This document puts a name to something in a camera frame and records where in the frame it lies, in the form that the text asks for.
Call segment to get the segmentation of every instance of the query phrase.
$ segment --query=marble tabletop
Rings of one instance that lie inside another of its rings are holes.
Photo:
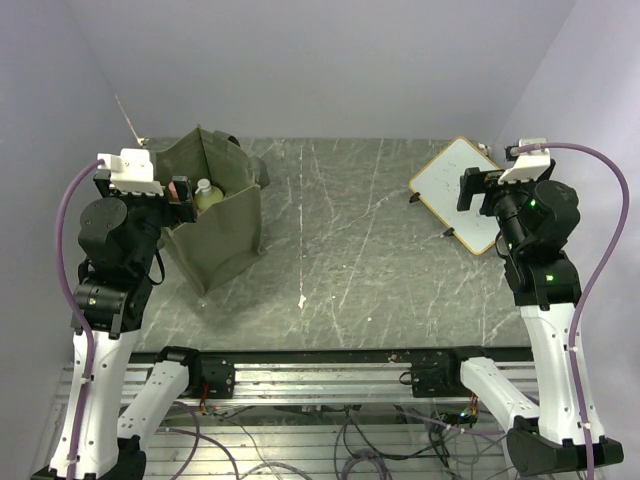
[[[163,149],[170,139],[151,139]],[[446,141],[241,139],[267,163],[268,254],[199,298],[165,253],[138,351],[529,345],[493,249],[471,254],[408,182]]]

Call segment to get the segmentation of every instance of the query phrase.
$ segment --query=gray wall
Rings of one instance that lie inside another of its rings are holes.
[[[612,158],[630,183],[626,233],[587,302],[582,329],[596,406],[607,434],[626,448],[625,463],[612,468],[612,479],[638,478],[640,470],[633,419],[640,398],[639,22],[635,0],[579,0],[496,144],[501,149],[522,136],[582,143]],[[615,228],[620,190],[597,160],[554,153],[556,178],[580,196],[582,221],[567,250],[585,284]]]
[[[56,283],[53,220],[64,188],[98,151],[131,146],[113,94],[63,1],[0,8],[0,477],[29,475],[54,386],[71,358],[70,313]],[[80,209],[67,222],[69,273]]]
[[[574,3],[68,2],[141,135],[476,139],[499,133]]]

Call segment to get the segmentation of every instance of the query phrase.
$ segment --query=white bottle cap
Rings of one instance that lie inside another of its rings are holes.
[[[213,193],[211,189],[211,182],[207,178],[201,178],[198,180],[198,188],[196,189],[196,195],[202,194],[203,197],[208,197]]]

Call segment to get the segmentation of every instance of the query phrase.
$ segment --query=yellow bottle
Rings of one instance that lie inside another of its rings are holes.
[[[198,180],[198,188],[196,189],[196,196],[194,198],[196,207],[200,213],[204,212],[214,203],[221,202],[224,198],[224,193],[218,187],[211,185],[211,182],[206,178]]]

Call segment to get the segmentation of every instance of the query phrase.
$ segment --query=green fabric bag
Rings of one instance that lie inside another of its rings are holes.
[[[166,150],[152,151],[155,177],[167,185],[173,175],[192,185],[208,178],[225,194],[196,223],[164,229],[169,255],[199,296],[231,280],[266,253],[260,245],[260,189],[269,184],[266,165],[248,157],[238,140],[198,126]]]

